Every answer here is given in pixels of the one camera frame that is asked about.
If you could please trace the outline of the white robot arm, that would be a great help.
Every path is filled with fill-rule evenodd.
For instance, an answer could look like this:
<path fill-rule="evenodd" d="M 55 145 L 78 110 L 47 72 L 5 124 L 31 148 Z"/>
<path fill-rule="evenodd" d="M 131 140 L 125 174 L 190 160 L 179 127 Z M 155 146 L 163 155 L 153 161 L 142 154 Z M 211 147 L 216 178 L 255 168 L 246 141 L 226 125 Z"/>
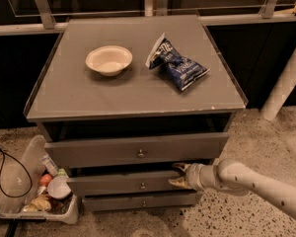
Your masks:
<path fill-rule="evenodd" d="M 296 187 L 259 174 L 241 162 L 224 159 L 217 165 L 175 163 L 173 167 L 181 173 L 169 180 L 175 187 L 212 189 L 233 196 L 252 192 L 296 220 Z"/>

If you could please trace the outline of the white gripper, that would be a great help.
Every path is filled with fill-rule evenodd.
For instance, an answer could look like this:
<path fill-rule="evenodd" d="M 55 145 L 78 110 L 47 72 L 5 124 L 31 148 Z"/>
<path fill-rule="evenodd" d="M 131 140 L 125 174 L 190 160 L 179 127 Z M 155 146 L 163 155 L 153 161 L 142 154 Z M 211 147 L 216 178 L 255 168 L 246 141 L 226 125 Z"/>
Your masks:
<path fill-rule="evenodd" d="M 173 168 L 180 170 L 182 173 L 185 173 L 184 177 L 179 177 L 176 179 L 170 179 L 169 183 L 172 186 L 177 188 L 186 189 L 186 190 L 196 190 L 203 191 L 204 186 L 201 183 L 201 169 L 203 168 L 202 164 L 193 163 L 189 165 L 188 163 L 178 162 L 172 165 Z"/>

